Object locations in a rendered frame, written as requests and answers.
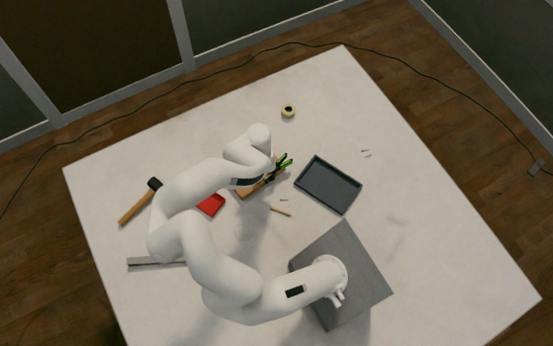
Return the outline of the red shallow tray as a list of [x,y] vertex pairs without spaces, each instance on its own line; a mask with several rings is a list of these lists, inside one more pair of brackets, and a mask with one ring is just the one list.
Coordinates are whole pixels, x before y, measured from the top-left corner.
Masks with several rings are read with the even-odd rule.
[[196,207],[213,218],[213,216],[217,213],[217,211],[225,202],[226,199],[215,192],[209,198],[198,204]]

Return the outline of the grey flat bar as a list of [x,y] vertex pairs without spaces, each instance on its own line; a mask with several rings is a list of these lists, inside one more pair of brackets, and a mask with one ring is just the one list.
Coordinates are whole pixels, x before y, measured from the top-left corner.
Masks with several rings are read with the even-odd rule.
[[[185,263],[183,261],[185,261],[184,255],[180,259],[175,260],[168,264]],[[151,256],[139,256],[139,257],[126,257],[126,264],[128,266],[135,266],[140,264],[141,265],[160,265],[162,263],[155,261]]]

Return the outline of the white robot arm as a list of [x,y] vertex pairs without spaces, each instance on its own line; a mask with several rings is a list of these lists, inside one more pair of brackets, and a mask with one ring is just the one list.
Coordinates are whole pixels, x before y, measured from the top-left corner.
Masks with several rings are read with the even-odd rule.
[[224,159],[209,157],[178,173],[157,190],[146,233],[155,261],[167,264],[184,255],[207,309],[245,326],[284,318],[321,297],[338,308],[336,296],[345,298],[348,283],[343,263],[327,254],[264,282],[253,268],[220,252],[206,219],[190,210],[220,189],[248,189],[262,180],[271,168],[271,137],[266,124],[251,124],[225,146]]

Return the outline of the dark green mallet with tan wooden handle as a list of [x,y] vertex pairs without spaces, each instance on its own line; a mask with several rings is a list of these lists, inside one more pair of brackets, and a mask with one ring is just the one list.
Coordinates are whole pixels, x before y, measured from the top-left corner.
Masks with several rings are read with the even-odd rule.
[[151,190],[139,200],[119,221],[118,223],[123,227],[148,201],[150,201],[156,194],[157,190],[164,184],[156,177],[152,177],[147,182],[147,185]]

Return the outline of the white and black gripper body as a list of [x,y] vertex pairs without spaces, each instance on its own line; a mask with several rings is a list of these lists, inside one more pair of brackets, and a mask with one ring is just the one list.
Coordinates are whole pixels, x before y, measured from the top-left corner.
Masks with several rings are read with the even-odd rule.
[[274,156],[274,153],[273,153],[272,149],[271,149],[271,156],[270,156],[269,159],[271,160],[271,168],[270,168],[269,172],[272,172],[276,169],[276,161],[275,161],[275,156]]

